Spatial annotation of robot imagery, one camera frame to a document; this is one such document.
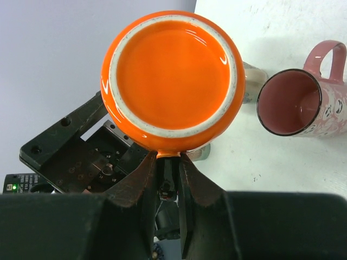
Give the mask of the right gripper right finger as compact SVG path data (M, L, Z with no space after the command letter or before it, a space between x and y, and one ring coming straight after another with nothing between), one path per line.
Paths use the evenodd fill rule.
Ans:
M183 259L241 259L226 191L182 154L178 208Z

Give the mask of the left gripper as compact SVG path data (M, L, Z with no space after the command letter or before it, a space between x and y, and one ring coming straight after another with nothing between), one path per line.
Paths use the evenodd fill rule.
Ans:
M32 172L8 174L3 193L102 193L134 171L148 151L106 120L82 139L107 110L100 93L20 148Z

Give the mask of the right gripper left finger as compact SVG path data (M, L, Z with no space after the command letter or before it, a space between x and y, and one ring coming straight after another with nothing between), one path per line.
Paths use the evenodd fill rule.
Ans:
M149 259L157 203L156 153L105 192L90 259Z

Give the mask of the orange mug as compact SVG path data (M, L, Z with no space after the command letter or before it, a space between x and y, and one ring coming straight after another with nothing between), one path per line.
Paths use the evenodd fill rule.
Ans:
M139 18L109 46L101 66L103 103L135 143L175 176L182 155L221 135L245 93L241 55L225 31L185 11Z

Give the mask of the pink patterned mug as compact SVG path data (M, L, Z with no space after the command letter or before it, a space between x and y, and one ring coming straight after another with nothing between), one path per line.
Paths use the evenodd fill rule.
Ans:
M346 46L327 40L309 53L303 69L269 78L258 96L262 126L283 137L332 137L346 133Z

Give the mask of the beige speckled mug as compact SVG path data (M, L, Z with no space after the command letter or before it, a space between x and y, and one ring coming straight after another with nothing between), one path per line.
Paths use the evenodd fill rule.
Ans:
M268 80L268 75L264 70L246 62L243 62L243 67L245 70L246 85L242 103L256 103L262 86Z

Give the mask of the tall floral beige mug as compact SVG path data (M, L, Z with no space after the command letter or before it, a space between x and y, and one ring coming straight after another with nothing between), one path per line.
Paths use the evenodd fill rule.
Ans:
M198 148L194 151L187 152L187 156L190 158L191 161L201 161L206 160L210 154L211 145L207 144L201 148Z

